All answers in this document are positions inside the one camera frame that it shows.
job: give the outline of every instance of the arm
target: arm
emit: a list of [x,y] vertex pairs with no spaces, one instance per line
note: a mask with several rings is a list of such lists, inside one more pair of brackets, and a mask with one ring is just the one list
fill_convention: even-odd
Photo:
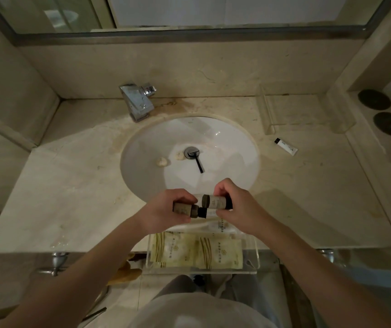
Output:
[[217,184],[214,195],[226,193],[234,209],[217,210],[217,215],[264,242],[330,327],[391,327],[391,313],[367,289],[270,216],[248,191],[227,178]]
[[76,327],[137,242],[148,234],[191,221],[189,216],[172,212],[174,201],[193,204],[197,199],[183,189],[158,194],[64,273],[21,303],[0,322],[0,327]]

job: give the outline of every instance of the chrome faucet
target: chrome faucet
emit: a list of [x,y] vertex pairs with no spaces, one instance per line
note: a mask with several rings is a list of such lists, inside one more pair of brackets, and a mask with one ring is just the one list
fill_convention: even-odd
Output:
[[148,97],[151,97],[156,92],[156,88],[149,82],[143,86],[126,84],[120,86],[119,89],[134,122],[147,118],[148,113],[155,108]]

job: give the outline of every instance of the hand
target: hand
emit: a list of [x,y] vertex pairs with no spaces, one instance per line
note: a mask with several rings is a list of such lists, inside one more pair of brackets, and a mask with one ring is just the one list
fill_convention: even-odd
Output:
[[133,218],[141,224],[146,235],[191,222],[189,216],[173,212],[173,202],[195,204],[197,198],[185,189],[165,190],[150,199]]
[[214,189],[214,195],[226,194],[231,197],[234,209],[217,209],[217,215],[242,232],[255,235],[260,230],[261,223],[269,219],[270,215],[256,202],[250,192],[236,186],[230,178],[223,179]]

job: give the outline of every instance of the faucet handle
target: faucet handle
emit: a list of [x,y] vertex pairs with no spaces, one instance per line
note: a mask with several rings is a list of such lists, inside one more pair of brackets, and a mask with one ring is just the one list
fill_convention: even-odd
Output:
[[144,90],[146,97],[151,97],[157,91],[156,88],[149,82],[145,83],[143,86],[141,86],[141,88]]

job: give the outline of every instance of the marble countertop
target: marble countertop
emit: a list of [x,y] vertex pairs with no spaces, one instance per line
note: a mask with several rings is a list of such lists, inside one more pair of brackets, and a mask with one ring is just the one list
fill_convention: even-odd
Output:
[[[261,170],[251,193],[311,246],[391,247],[389,220],[345,135],[325,126],[291,126],[267,136],[254,97],[152,101],[155,110],[140,123],[133,123],[123,100],[63,102],[0,216],[0,253],[91,249],[144,205],[119,168],[129,138],[184,116],[214,117],[253,139]],[[298,153],[275,145],[277,137]],[[147,240],[133,250],[146,251]]]

